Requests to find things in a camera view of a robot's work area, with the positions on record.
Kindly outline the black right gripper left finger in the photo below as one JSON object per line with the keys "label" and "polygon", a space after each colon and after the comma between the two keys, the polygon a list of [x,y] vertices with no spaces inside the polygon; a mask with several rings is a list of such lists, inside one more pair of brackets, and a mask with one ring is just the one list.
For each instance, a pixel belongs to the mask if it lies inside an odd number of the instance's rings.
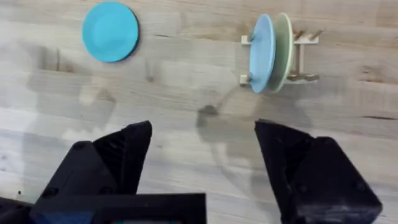
{"label": "black right gripper left finger", "polygon": [[74,143],[31,214],[127,213],[150,205],[150,197],[137,189],[151,137],[152,125],[143,121],[95,141]]}

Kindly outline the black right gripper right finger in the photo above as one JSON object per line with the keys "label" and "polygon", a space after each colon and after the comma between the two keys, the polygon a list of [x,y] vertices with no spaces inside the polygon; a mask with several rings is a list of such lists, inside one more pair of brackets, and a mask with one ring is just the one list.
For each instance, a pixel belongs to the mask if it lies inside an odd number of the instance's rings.
{"label": "black right gripper right finger", "polygon": [[255,122],[282,223],[373,223],[383,205],[340,145],[265,119]]}

